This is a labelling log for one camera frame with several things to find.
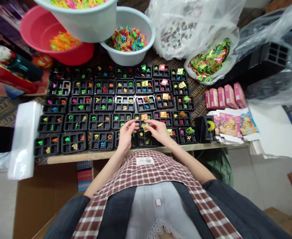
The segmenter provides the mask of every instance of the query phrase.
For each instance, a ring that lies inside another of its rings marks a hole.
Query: person's left hand
[[[139,129],[139,124],[135,122],[136,120],[134,119],[127,121],[119,131],[118,149],[123,150],[125,153],[127,153],[132,146],[132,134],[137,133]]]

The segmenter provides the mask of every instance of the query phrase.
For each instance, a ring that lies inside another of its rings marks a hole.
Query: lace trim
[[[178,230],[172,226],[165,218],[162,216],[158,217],[152,226],[147,239],[159,239],[159,235],[163,234],[163,229],[167,233],[172,233],[173,237],[175,239],[186,239],[184,236],[182,236]]]

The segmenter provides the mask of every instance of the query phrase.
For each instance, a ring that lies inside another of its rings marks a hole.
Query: shirt button
[[[156,206],[161,206],[161,200],[160,199],[156,199]]]

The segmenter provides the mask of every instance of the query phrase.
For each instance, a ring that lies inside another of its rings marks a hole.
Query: bucket
[[[66,9],[51,4],[50,0],[34,0],[49,10],[62,26],[83,42],[101,42],[111,37],[116,28],[116,3],[107,2],[88,9]]]
[[[23,40],[35,50],[48,54],[65,65],[82,65],[94,54],[94,44],[82,42],[78,46],[65,51],[52,51],[50,40],[65,28],[48,10],[36,6],[29,10],[20,24]]]
[[[133,66],[141,63],[146,55],[146,52],[151,48],[153,42],[155,41],[155,28],[152,26],[150,19],[136,9],[129,7],[117,7],[116,23],[117,26],[129,26],[140,30],[142,34],[146,34],[147,46],[144,49],[134,52],[115,50],[106,45],[104,41],[100,43],[101,46],[108,51],[110,58],[118,65]]]

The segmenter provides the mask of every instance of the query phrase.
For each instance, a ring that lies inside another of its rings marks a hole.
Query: black sleeve
[[[221,211],[242,234],[250,231],[258,238],[291,238],[249,199],[219,180],[202,185]]]
[[[60,210],[43,239],[71,238],[90,198],[81,195],[69,200]]]

